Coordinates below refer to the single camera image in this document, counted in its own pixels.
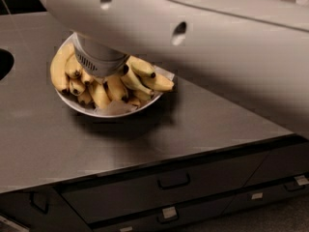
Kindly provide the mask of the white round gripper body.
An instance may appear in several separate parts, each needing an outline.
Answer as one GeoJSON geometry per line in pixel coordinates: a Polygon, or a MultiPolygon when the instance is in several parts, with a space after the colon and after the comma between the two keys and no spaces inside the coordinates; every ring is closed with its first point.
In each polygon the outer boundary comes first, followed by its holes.
{"type": "Polygon", "coordinates": [[[85,71],[96,77],[106,77],[123,67],[128,55],[73,33],[71,41],[75,56],[85,71]]]}

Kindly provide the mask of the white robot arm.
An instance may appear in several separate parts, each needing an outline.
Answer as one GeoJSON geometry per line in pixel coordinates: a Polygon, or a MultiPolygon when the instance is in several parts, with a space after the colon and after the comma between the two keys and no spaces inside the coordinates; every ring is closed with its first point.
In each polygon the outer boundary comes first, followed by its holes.
{"type": "Polygon", "coordinates": [[[40,0],[90,72],[134,55],[309,136],[309,9],[273,0],[40,0]]]}

